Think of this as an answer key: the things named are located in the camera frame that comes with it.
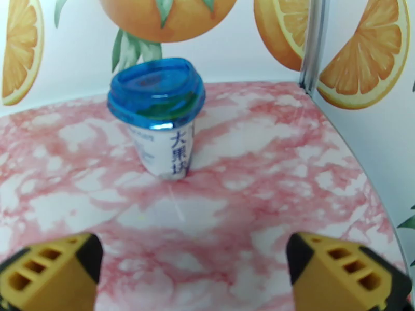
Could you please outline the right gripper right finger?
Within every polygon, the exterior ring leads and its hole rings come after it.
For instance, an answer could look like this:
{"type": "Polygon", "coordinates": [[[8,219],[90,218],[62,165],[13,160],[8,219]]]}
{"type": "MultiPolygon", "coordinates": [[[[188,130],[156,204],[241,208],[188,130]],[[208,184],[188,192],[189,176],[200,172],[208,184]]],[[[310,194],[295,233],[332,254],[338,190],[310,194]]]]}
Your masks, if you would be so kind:
{"type": "Polygon", "coordinates": [[[295,310],[412,310],[410,277],[361,243],[296,232],[286,257],[295,310]]]}

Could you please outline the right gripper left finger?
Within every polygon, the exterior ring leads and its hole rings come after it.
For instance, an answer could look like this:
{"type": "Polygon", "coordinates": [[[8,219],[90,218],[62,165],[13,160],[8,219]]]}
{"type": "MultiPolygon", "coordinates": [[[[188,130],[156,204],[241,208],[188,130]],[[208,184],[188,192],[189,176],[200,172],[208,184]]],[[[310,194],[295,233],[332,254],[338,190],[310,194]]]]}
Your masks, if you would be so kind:
{"type": "Polygon", "coordinates": [[[1,262],[1,310],[94,310],[102,259],[89,232],[21,248],[1,262]]]}

